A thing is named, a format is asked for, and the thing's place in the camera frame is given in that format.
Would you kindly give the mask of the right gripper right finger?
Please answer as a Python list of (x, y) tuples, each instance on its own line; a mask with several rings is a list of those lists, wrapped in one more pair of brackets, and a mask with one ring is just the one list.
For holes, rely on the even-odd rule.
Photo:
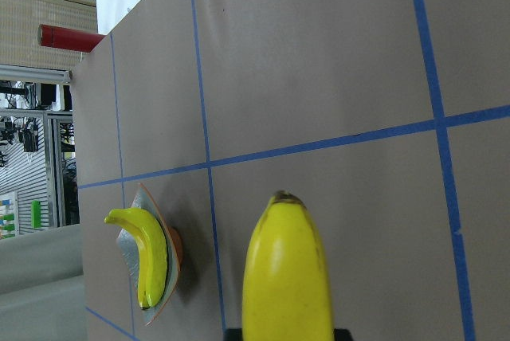
[(334, 329), (335, 341), (352, 341), (352, 335), (348, 329), (335, 328)]

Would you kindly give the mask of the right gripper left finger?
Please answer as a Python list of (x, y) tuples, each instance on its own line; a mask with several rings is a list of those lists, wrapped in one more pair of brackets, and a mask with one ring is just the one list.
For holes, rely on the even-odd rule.
[(223, 333), (223, 341), (242, 341), (243, 333), (241, 328), (227, 328)]

